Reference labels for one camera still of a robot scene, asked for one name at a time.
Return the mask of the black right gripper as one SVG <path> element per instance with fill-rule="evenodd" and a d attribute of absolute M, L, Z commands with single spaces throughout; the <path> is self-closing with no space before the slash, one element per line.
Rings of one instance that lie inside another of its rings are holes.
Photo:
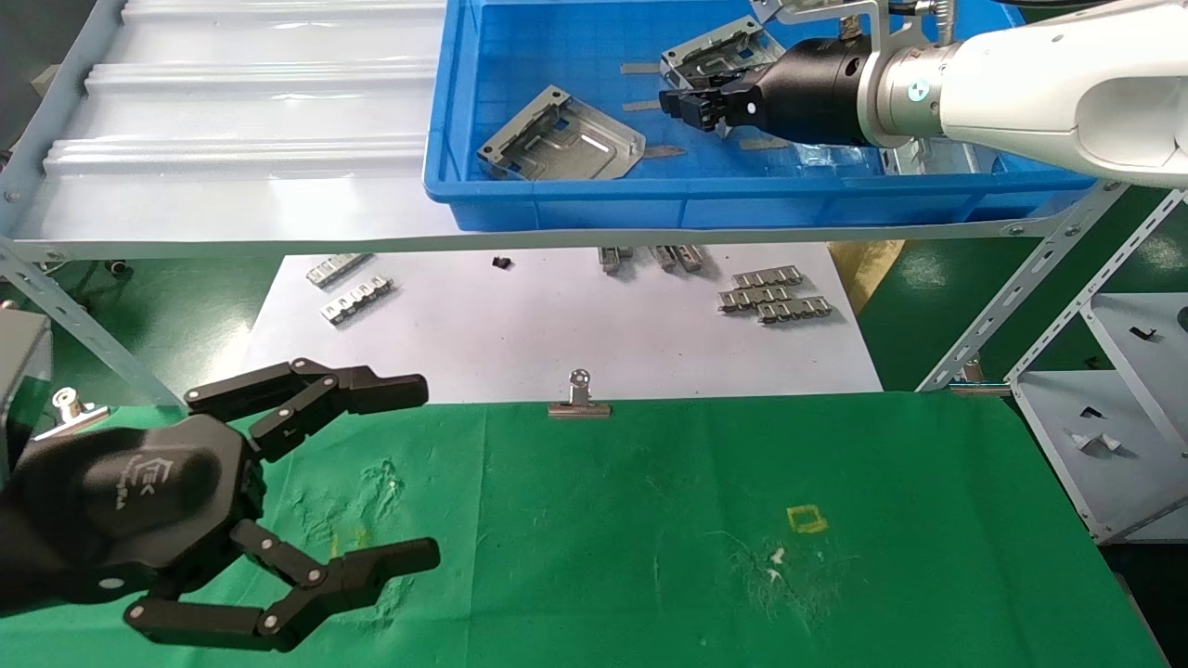
<path fill-rule="evenodd" d="M 868 147 L 859 122 L 859 84 L 872 40 L 809 38 L 746 76 L 707 76 L 659 93 L 670 116 L 720 138 L 739 122 L 805 145 Z"/>

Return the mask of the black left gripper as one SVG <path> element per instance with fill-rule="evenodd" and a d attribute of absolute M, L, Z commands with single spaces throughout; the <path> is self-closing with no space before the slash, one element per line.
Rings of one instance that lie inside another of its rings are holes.
<path fill-rule="evenodd" d="M 148 591 L 124 612 L 145 639 L 292 651 L 331 616 L 375 605 L 392 579 L 438 567 L 441 552 L 423 537 L 322 565 L 255 523 L 266 492 L 258 460 L 279 461 L 340 415 L 428 399 L 421 374 L 297 358 L 187 391 L 189 412 L 207 416 L 30 445 L 4 486 L 4 616 Z M 249 441 L 226 424 L 254 415 Z M 264 609 L 182 600 L 238 557 L 289 591 Z"/>

